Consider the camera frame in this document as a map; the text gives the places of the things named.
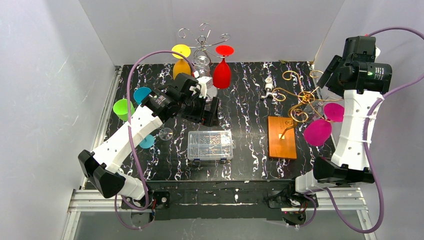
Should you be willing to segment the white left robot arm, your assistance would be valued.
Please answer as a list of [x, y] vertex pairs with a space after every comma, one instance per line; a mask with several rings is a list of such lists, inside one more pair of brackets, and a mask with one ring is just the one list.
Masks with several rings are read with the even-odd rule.
[[205, 83], [186, 73], [179, 73], [170, 84], [152, 89], [109, 139], [93, 150], [79, 153], [84, 176], [106, 199], [122, 195], [141, 200], [147, 192], [145, 181], [120, 173], [122, 163], [136, 145], [174, 117], [206, 127], [218, 126], [219, 98], [212, 97], [207, 110], [207, 92]]

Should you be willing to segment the blue plastic wine glass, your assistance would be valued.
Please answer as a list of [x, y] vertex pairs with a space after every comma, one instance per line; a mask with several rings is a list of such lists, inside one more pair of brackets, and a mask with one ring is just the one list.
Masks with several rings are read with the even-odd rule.
[[151, 93], [151, 89], [149, 87], [139, 87], [138, 89], [136, 89], [133, 93], [133, 98], [136, 102], [137, 105], [140, 105], [143, 101], [143, 99], [145, 99], [150, 93]]
[[151, 134], [148, 134], [138, 145], [142, 149], [149, 149], [154, 144], [155, 144], [155, 138]]

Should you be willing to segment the clear glass wine glass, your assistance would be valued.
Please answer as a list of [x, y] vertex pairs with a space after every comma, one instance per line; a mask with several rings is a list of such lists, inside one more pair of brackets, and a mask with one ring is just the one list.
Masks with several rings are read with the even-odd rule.
[[328, 103], [328, 101], [316, 100], [311, 105], [309, 105], [309, 114], [311, 121], [316, 121], [319, 119], [326, 119], [324, 113], [324, 106]]
[[173, 130], [168, 127], [161, 127], [158, 136], [163, 141], [168, 141], [173, 138]]

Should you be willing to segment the green plastic wine glass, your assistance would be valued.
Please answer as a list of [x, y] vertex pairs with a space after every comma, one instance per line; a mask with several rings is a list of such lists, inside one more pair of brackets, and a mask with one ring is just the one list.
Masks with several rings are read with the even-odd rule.
[[128, 100], [126, 98], [120, 99], [116, 101], [112, 108], [113, 112], [116, 114], [116, 116], [124, 121], [128, 121]]

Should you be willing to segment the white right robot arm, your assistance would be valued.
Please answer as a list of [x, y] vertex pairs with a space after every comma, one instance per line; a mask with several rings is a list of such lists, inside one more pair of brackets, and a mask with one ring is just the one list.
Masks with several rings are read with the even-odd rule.
[[320, 157], [312, 170], [296, 177], [279, 192], [264, 198], [272, 208], [285, 206], [305, 209], [313, 204], [309, 195], [342, 185], [377, 182], [369, 150], [379, 107], [389, 91], [392, 67], [377, 63], [376, 38], [349, 37], [342, 55], [335, 55], [317, 82], [344, 101], [327, 99], [323, 116], [304, 130], [312, 146], [322, 145], [331, 135], [332, 123], [341, 123], [337, 146], [331, 157]]

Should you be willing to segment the pink plastic wine glass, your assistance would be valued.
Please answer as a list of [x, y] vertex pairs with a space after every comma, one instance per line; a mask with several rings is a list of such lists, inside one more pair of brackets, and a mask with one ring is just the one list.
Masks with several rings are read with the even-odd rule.
[[312, 146], [322, 146], [332, 134], [332, 123], [341, 123], [345, 108], [338, 103], [328, 103], [323, 107], [323, 117], [309, 124], [304, 133], [305, 141]]

